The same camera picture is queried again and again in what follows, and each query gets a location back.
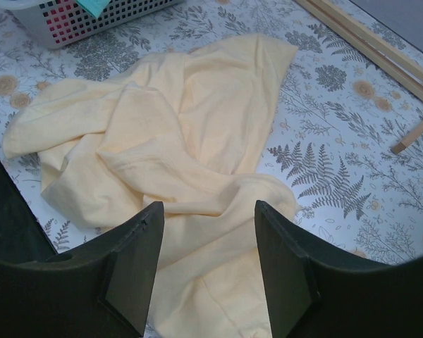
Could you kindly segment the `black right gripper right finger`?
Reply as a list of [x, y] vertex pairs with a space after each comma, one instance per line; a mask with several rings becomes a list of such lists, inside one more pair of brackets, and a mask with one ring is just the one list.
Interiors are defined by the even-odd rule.
[[423, 256], [361, 258], [255, 205], [257, 248], [274, 337], [423, 337]]

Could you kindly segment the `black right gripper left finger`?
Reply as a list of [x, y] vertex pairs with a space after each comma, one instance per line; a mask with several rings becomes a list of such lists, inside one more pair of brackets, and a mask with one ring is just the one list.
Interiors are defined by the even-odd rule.
[[160, 202], [56, 255], [0, 231], [0, 337], [142, 337], [163, 232]]

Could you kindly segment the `teal green shirt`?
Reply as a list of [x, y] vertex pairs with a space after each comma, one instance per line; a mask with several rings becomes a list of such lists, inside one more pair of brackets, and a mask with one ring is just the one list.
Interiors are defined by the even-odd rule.
[[83, 10], [98, 18], [104, 9], [109, 5], [109, 0], [76, 0], [75, 1]]

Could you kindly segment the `beige garment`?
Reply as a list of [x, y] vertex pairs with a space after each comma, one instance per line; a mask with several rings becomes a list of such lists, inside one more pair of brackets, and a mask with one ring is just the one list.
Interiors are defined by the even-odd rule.
[[6, 128], [5, 156], [36, 153], [42, 197], [78, 227], [164, 204], [149, 309], [162, 337], [271, 336], [255, 204], [293, 219], [297, 203], [256, 168], [297, 50], [238, 35], [148, 54], [101, 82], [50, 85]]

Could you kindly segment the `magenta t shirt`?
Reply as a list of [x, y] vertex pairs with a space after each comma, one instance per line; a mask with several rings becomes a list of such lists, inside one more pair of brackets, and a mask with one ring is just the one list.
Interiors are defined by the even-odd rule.
[[49, 8], [42, 12], [44, 28], [55, 46], [86, 38], [92, 33], [94, 18], [79, 8]]

